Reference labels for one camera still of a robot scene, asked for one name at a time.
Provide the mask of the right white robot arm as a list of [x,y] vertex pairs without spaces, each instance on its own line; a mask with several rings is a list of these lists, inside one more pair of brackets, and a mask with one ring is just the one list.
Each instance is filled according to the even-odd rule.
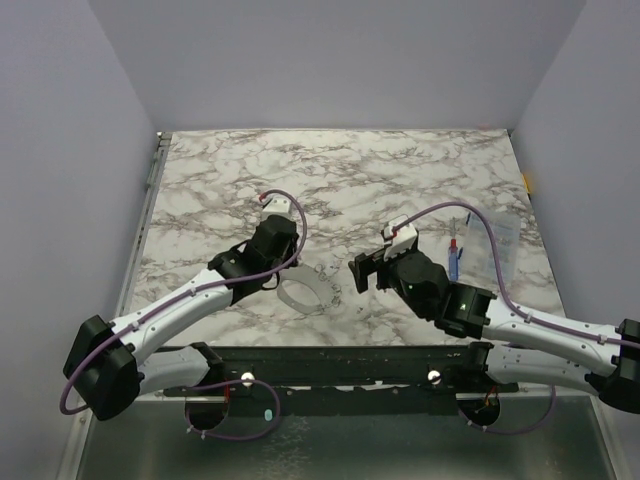
[[461,383],[481,391],[493,381],[564,386],[595,395],[626,413],[639,411],[639,324],[589,324],[508,302],[471,285],[452,282],[445,268],[417,247],[396,256],[387,248],[348,263],[363,293],[369,277],[392,290],[420,319],[456,338],[491,340],[485,358],[459,367]]

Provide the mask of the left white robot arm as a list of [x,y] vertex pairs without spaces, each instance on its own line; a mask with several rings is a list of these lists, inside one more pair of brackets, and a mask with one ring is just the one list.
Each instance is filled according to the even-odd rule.
[[174,351],[163,345],[204,317],[263,290],[295,264],[307,225],[271,214],[253,236],[216,255],[193,279],[149,306],[109,322],[95,315],[80,326],[63,367],[65,394],[76,391],[99,420],[111,419],[141,395],[220,385],[219,358],[207,347]]

